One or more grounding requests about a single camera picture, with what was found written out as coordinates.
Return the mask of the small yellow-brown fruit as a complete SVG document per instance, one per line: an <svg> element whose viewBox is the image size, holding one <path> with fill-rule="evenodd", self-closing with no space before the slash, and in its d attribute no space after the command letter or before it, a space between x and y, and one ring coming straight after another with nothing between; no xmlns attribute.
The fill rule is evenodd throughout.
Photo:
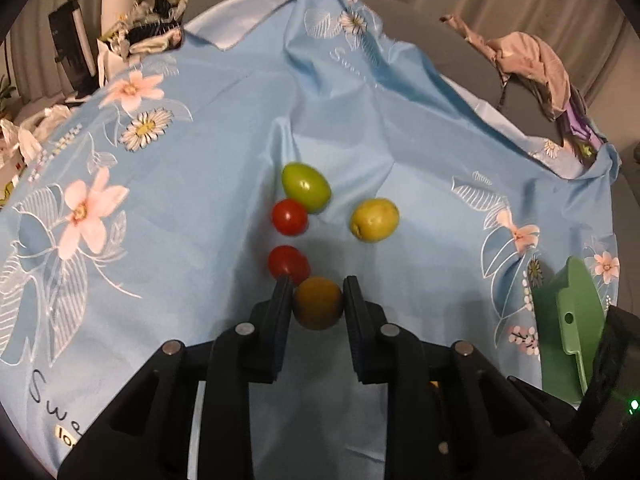
<svg viewBox="0 0 640 480"><path fill-rule="evenodd" d="M294 292L293 314L307 330L327 330L341 318L342 290L334 281L311 276Z"/></svg>

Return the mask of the small red cherry tomato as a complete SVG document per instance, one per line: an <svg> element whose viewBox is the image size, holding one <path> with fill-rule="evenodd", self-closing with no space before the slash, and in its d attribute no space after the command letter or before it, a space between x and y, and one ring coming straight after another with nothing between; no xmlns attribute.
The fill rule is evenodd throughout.
<svg viewBox="0 0 640 480"><path fill-rule="evenodd" d="M286 198L279 200L272 207L271 223L282 235L297 236L306 231L308 214L302 204L292 198Z"/></svg>

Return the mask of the green plastic bowl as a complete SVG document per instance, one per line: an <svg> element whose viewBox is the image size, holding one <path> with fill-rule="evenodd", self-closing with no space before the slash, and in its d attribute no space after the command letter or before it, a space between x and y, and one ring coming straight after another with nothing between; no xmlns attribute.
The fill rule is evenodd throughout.
<svg viewBox="0 0 640 480"><path fill-rule="evenodd" d="M605 313L582 259L565 266L533 291L542 388L572 404L582 402L593 374Z"/></svg>

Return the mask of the yellow-green jujube fruit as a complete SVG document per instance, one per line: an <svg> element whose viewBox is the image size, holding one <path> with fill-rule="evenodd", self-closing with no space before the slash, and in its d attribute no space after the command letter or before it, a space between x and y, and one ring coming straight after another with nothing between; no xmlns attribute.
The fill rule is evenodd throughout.
<svg viewBox="0 0 640 480"><path fill-rule="evenodd" d="M376 243L390 237L400 221L397 206L387 198L370 198L361 202L349 220L350 232L357 240Z"/></svg>

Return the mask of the green jujube fruit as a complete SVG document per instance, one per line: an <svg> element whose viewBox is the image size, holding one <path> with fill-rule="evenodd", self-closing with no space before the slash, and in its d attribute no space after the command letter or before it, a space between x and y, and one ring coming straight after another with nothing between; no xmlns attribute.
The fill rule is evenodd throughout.
<svg viewBox="0 0 640 480"><path fill-rule="evenodd" d="M332 197L326 178L317 169L302 162L286 164L281 181L285 195L299 202L311 214L322 210Z"/></svg>

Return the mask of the light blue floral cloth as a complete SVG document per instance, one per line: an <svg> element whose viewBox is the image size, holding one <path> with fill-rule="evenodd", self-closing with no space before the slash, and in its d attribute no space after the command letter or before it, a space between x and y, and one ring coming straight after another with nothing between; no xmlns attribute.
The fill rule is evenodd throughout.
<svg viewBox="0 0 640 480"><path fill-rule="evenodd" d="M270 222L289 162L317 169L332 197L294 244L313 274L363 290L416 336L466 339L503 373L542 382L535 288L582 259L603 307L620 278L611 188L617 170L565 179L532 154L433 98L373 93L355 142L314 130L312 91L273 15L229 50L186 31L174 53L133 70L165 74L177 113L128 151L130 118L97 91L50 136L78 135L1 213L1 404L37 463L56 474L90 425L168 340L200 344L247 317L273 288ZM349 220L370 198L400 213L367 243Z"/></svg>

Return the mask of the purple folded clothes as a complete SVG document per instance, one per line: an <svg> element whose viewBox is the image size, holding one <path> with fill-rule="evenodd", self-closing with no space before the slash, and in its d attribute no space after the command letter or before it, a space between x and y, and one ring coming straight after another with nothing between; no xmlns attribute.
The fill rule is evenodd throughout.
<svg viewBox="0 0 640 480"><path fill-rule="evenodd" d="M597 158L604 141L594 132L589 119L570 104L556 120L564 148L568 148L582 166L590 167Z"/></svg>

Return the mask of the cluttered white bags pile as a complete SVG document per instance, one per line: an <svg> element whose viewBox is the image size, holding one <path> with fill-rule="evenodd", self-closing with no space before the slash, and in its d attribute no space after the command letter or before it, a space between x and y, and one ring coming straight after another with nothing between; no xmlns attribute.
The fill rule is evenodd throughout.
<svg viewBox="0 0 640 480"><path fill-rule="evenodd" d="M149 54L180 47L183 40L182 16L187 2L180 0L172 4L168 0L155 0L152 6L136 2L128 13L99 36L99 45L105 49L98 58L99 85L107 88L100 107L111 105L116 112L124 112L130 118L125 132L116 136L128 151L141 150L157 140L177 113L167 106L149 110L142 107L146 102L163 99L164 92L160 88L165 76L163 72L143 76L133 70L128 77L113 80L107 62L120 61L132 67ZM54 103L19 124L5 117L1 119L2 204L9 200L28 167L32 168L30 178L38 179L41 169L73 142L78 135L78 127L65 133L52 148L46 147L54 130L66 122L83 102L83 98L73 98Z"/></svg>

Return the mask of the black device on stand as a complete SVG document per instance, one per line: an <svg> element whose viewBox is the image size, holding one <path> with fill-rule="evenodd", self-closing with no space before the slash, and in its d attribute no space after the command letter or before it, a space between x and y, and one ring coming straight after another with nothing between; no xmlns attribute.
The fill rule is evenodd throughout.
<svg viewBox="0 0 640 480"><path fill-rule="evenodd" d="M78 96L88 96L99 87L98 70L78 0L67 0L48 20L55 62L62 66Z"/></svg>

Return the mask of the pink-grey crumpled garment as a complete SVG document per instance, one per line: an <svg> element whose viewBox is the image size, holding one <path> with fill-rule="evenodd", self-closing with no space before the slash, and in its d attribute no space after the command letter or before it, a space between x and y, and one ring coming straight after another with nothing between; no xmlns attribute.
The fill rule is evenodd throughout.
<svg viewBox="0 0 640 480"><path fill-rule="evenodd" d="M525 84L549 120L566 112L572 93L570 76L559 55L544 40L526 32L486 39L457 14L446 14L440 20L491 62L503 84L512 77Z"/></svg>

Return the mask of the dark grey sofa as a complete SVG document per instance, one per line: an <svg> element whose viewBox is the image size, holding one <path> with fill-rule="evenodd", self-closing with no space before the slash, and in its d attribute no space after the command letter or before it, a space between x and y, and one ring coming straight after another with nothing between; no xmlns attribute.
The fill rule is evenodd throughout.
<svg viewBox="0 0 640 480"><path fill-rule="evenodd" d="M584 162L569 145L550 158L544 144L558 133L524 88L516 88L514 105L497 110L496 70L450 28L397 0L189 0L184 24L199 42L223 51L277 14L292 20L284 41L312 54L298 64L312 91L329 101L311 127L326 139L355 142L372 125L378 92L412 107L426 98L453 105L565 179L590 176L601 166L620 168L608 142Z"/></svg>

